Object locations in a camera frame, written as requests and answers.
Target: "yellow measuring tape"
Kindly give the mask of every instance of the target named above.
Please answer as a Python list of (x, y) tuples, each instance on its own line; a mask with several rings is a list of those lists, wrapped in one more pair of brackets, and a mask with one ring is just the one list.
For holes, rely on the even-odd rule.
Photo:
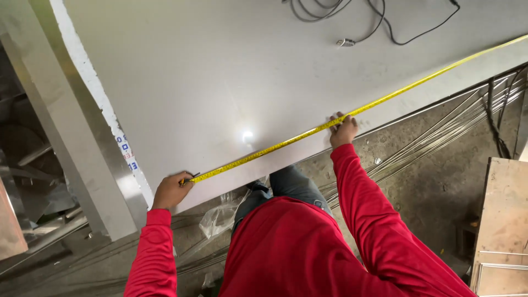
[(317, 133), (319, 131), (328, 129), (328, 128), (336, 125), (336, 124), (339, 124), (340, 122), (342, 122), (345, 119), (345, 117), (347, 115), (355, 116), (355, 115), (357, 115), (359, 113), (364, 112), (367, 109), (370, 109), (370, 108), (372, 108), (372, 107), (374, 107), (374, 106), (376, 106), (378, 104), (381, 104), (381, 103), (383, 103), (383, 102), (385, 102), (385, 101), (387, 101), (389, 99), (392, 99), (392, 98), (396, 97), (397, 95), (399, 95), (401, 93), (404, 93), (404, 92), (406, 92), (406, 91), (408, 91), (408, 90), (410, 90), (410, 89), (412, 89), (412, 88), (414, 88), (416, 86), (419, 86), (422, 83), (424, 83), (424, 82), (426, 82), (426, 81), (428, 81), (428, 80), (430, 80), (430, 79), (432, 79), (434, 77), (437, 77), (440, 74), (442, 74), (444, 72), (447, 72), (447, 71), (449, 71), (449, 70), (451, 70), (451, 69), (453, 69), (453, 68), (455, 68), (455, 67), (457, 67), (457, 66), (459, 66), (459, 65), (461, 65), (461, 64), (463, 64), (463, 63), (465, 63), (465, 62), (467, 62), (469, 60), (472, 60), (472, 59), (474, 59), (474, 58), (476, 58), (476, 57), (478, 57), (480, 55), (483, 55), (485, 53), (489, 53), (489, 52), (494, 51), (496, 49), (504, 48), (504, 47), (506, 47), (506, 46), (508, 46), (510, 44), (514, 44), (516, 42), (520, 42), (520, 41), (525, 40), (527, 38), (528, 38), (528, 35), (524, 35), (524, 36), (516, 38), (516, 39), (514, 39), (512, 41), (503, 43), (501, 45), (497, 45), (496, 47), (492, 47), (490, 49), (483, 50), (481, 52), (472, 54), (469, 57), (464, 58), (464, 59), (462, 59), (460, 61), (457, 61), (457, 62), (455, 62), (455, 63), (453, 63), (453, 64), (451, 64), (451, 65), (449, 65), (449, 66), (447, 66), (445, 68), (442, 68), (442, 69), (436, 71), (435, 73), (432, 73), (432, 74), (430, 74), (430, 75), (428, 75), (428, 76), (426, 76), (426, 77), (424, 77), (424, 78), (422, 78), (422, 79), (420, 79), (418, 81), (415, 81), (415, 82), (411, 83), (408, 86), (405, 86), (405, 87), (403, 87), (403, 88), (401, 88), (401, 89), (399, 89), (397, 91), (394, 91), (394, 92), (392, 92), (392, 93), (390, 93), (390, 94), (388, 94), (388, 95), (386, 95), (384, 97), (381, 97), (380, 99), (375, 100), (375, 101), (373, 101), (373, 102), (371, 102), (371, 103), (369, 103), (369, 104), (367, 104), (365, 106), (362, 106), (362, 107), (360, 107), (358, 109), (355, 109), (355, 110), (345, 114), (342, 117), (339, 117), (339, 118), (337, 118), (335, 120), (331, 120), (330, 122), (328, 122), (326, 124), (323, 124), (321, 126), (315, 127), (313, 129), (308, 130), (308, 131), (306, 131), (306, 132), (304, 132), (302, 134), (299, 134), (299, 135), (297, 135), (297, 136), (295, 136), (293, 138), (290, 138), (290, 139), (288, 139), (288, 140), (286, 140), (284, 142), (281, 142), (281, 143), (278, 143), (278, 144), (276, 144), (274, 146), (271, 146), (271, 147), (269, 147), (269, 148), (267, 148), (265, 150), (262, 150), (260, 152), (255, 153), (255, 154), (252, 154), (252, 155), (249, 155), (249, 156), (247, 156), (245, 158), (236, 160), (233, 163), (229, 163), (229, 164), (227, 164), (225, 166), (222, 166), (222, 167), (217, 168), (215, 170), (209, 171), (208, 173), (202, 174), (202, 175), (200, 175), (198, 177), (195, 177), (195, 178), (191, 179), (191, 181), (196, 183), (196, 182), (200, 182), (200, 181), (206, 180), (206, 179), (208, 179), (210, 177), (213, 177), (213, 176), (215, 176), (217, 174), (225, 172), (225, 171), (227, 171), (229, 169), (233, 169), (233, 168), (235, 168), (237, 166), (240, 166), (242, 164), (248, 163), (249, 161), (255, 160), (255, 159), (257, 159), (257, 158), (259, 158), (261, 156), (264, 156), (264, 155), (267, 155), (267, 154), (269, 154), (271, 152), (274, 152), (274, 151), (280, 149), (281, 147), (285, 147), (285, 146), (287, 146), (289, 144), (292, 144), (294, 142), (297, 142), (297, 141), (299, 141), (299, 140), (301, 140), (303, 138), (307, 138), (308, 136), (314, 135), (315, 133)]

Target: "sleeve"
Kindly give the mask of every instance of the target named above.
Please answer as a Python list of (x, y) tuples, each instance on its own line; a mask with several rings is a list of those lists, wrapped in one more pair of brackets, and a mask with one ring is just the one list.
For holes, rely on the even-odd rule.
[(361, 168), (352, 144), (331, 154), (344, 220), (369, 273), (410, 295), (476, 296), (427, 246)]
[(147, 213), (147, 225), (141, 231), (124, 297), (176, 297), (172, 235), (168, 210), (153, 209)]

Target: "red long-sleeve shirt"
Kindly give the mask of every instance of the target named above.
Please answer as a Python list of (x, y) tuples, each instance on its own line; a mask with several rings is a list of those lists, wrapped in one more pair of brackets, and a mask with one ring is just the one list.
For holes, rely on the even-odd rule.
[[(408, 230), (361, 168), (352, 144), (331, 158), (341, 212), (366, 270), (332, 217), (275, 197), (239, 225), (220, 296), (475, 296)], [(149, 211), (125, 296), (176, 296), (170, 221), (167, 210)]]

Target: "jeans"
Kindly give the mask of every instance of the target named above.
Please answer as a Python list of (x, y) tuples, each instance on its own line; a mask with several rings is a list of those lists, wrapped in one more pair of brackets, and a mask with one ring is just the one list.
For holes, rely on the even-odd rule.
[[(275, 196), (287, 196), (308, 204), (313, 204), (324, 210), (331, 217), (332, 211), (314, 182), (304, 176), (294, 165), (290, 165), (269, 175), (271, 190)], [(233, 234), (242, 219), (257, 207), (273, 199), (271, 193), (262, 182), (257, 181), (251, 187), (251, 193), (238, 207), (234, 216)]]

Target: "concrete floor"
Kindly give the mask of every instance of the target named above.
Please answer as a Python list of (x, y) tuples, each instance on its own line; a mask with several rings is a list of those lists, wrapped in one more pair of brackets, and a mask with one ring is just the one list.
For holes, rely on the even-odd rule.
[[(453, 110), (462, 99), (450, 101), (354, 141), (363, 167), (373, 166), (375, 158), (386, 160)], [(515, 145), (521, 103), (521, 100), (517, 100), (508, 106), (501, 129), (503, 139), (511, 149)], [(329, 155), (330, 152), (326, 152), (304, 160), (298, 167), (318, 186), (329, 184), (335, 181)], [(488, 123), (484, 121), (464, 137), (380, 183), (381, 189), (409, 229), (458, 274), (464, 273), (469, 265), (454, 256), (454, 221), (467, 213), (480, 213), (486, 168), (491, 156), (498, 154)], [(182, 220), (174, 226), (181, 227), (174, 231), (174, 246), (179, 255), (204, 238), (197, 223), (203, 213), (219, 204), (220, 199), (216, 198), (174, 218), (174, 221)], [(346, 242), (357, 253), (354, 239), (347, 231), (340, 209), (335, 209), (333, 213)], [(136, 254), (137, 238), (138, 235), (131, 235), (80, 259), (80, 255), (86, 251), (74, 251), (73, 255), (63, 257), (59, 263), (42, 265), (42, 268), (19, 277), (0, 278), (3, 281), (0, 283), (0, 292), (4, 292), (5, 296), (70, 296), (71, 291), (78, 287), (105, 284), (108, 280), (111, 282), (113, 279), (126, 277)], [(228, 245), (229, 238), (229, 232), (224, 233), (194, 258), (208, 255)], [(55, 245), (44, 255), (50, 256), (63, 250), (61, 245)], [(198, 296), (205, 274), (213, 272), (214, 277), (220, 277), (223, 264), (178, 276), (178, 296)], [(101, 292), (80, 290), (75, 295), (120, 296), (122, 286)]]

